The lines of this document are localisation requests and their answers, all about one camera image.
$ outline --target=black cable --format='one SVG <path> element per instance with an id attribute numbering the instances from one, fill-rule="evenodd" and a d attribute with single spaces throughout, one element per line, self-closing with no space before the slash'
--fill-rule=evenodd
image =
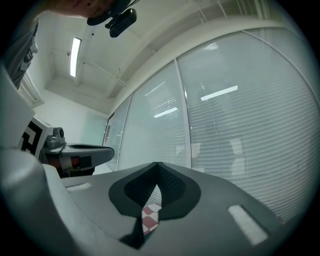
<path id="1" fill-rule="evenodd" d="M 134 0 L 131 4 L 128 5 L 127 8 L 129 8 L 130 6 L 133 6 L 134 4 L 138 3 L 140 0 Z"/>

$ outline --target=white wall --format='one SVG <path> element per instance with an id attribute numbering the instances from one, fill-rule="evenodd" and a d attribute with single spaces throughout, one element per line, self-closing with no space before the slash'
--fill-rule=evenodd
<path id="1" fill-rule="evenodd" d="M 205 42 L 230 33 L 268 27 L 284 27 L 284 25 L 273 20 L 262 20 L 247 16 L 234 16 L 214 19 L 208 23 L 201 24 L 186 31 L 167 43 L 136 71 L 127 83 L 128 86 L 122 89 L 115 98 L 110 114 L 112 114 L 119 105 L 148 78 L 170 63 L 174 58 L 179 57 L 185 52 Z"/>
<path id="2" fill-rule="evenodd" d="M 34 109 L 35 115 L 52 126 L 62 127 L 68 143 L 101 146 L 108 116 L 44 89 L 45 102 Z"/>
<path id="3" fill-rule="evenodd" d="M 114 103 L 114 98 L 105 98 L 103 91 L 85 84 L 76 86 L 71 79 L 61 76 L 56 77 L 45 89 L 104 114 L 110 112 Z"/>
<path id="4" fill-rule="evenodd" d="M 40 94 L 54 77 L 48 56 L 53 46 L 56 19 L 57 15 L 51 12 L 46 12 L 40 16 L 39 28 L 35 37 L 38 53 L 33 55 L 32 62 L 28 68 L 32 82 Z"/>

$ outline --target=glass wall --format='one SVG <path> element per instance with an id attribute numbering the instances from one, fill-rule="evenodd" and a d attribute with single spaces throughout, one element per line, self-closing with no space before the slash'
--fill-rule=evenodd
<path id="1" fill-rule="evenodd" d="M 125 122 L 119 170 L 151 162 L 186 166 L 182 97 L 173 63 L 133 93 Z"/>
<path id="2" fill-rule="evenodd" d="M 320 121 L 300 73 L 243 32 L 191 51 L 178 65 L 192 168 L 232 181 L 284 220 L 299 213 L 316 180 Z"/>
<path id="3" fill-rule="evenodd" d="M 109 135 L 123 137 L 118 170 L 191 159 L 194 170 L 233 182 L 284 221 L 301 214 L 320 164 L 319 79 L 306 57 L 293 56 L 301 45 L 285 29 L 241 31 L 157 72 L 132 94 L 123 134 L 125 112 Z M 148 204 L 160 202 L 157 188 Z"/>
<path id="4" fill-rule="evenodd" d="M 114 157 L 106 164 L 112 171 L 118 170 L 118 160 L 120 152 L 121 138 L 126 120 L 126 115 L 129 107 L 131 96 L 129 96 L 114 112 L 114 115 L 109 119 L 108 126 L 110 127 L 106 146 L 114 149 Z"/>
<path id="5" fill-rule="evenodd" d="M 105 136 L 107 119 L 102 116 L 88 114 L 83 123 L 81 143 L 101 146 Z"/>

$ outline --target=checkered marker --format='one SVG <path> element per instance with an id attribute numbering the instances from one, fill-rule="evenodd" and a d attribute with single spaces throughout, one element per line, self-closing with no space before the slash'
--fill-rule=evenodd
<path id="1" fill-rule="evenodd" d="M 142 209 L 142 228 L 143 234 L 147 235 L 153 231 L 159 224 L 159 214 L 161 206 L 152 203 Z"/>

